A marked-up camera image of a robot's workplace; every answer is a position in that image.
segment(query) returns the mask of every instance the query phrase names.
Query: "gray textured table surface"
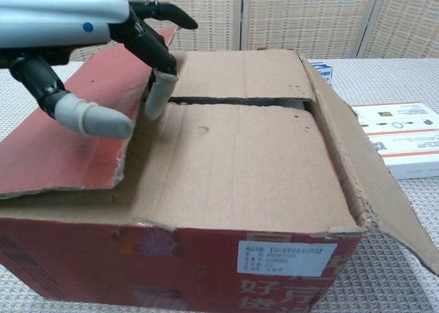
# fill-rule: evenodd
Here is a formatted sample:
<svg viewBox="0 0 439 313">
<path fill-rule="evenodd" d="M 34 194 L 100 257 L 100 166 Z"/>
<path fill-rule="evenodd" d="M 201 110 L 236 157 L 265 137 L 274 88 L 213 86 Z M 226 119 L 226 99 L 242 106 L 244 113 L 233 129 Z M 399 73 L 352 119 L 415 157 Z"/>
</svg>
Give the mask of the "gray textured table surface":
<svg viewBox="0 0 439 313">
<path fill-rule="evenodd" d="M 420 100 L 439 112 L 438 59 L 325 60 L 333 87 L 349 104 Z M 57 67 L 66 80 L 80 63 Z M 0 71 L 0 140 L 36 108 L 32 97 Z M 401 181 L 422 224 L 439 246 L 439 178 Z M 48 301 L 0 266 L 1 313 L 164 312 L 87 303 Z M 313 312 L 439 312 L 439 279 L 393 239 L 364 238 L 344 272 Z"/>
</svg>

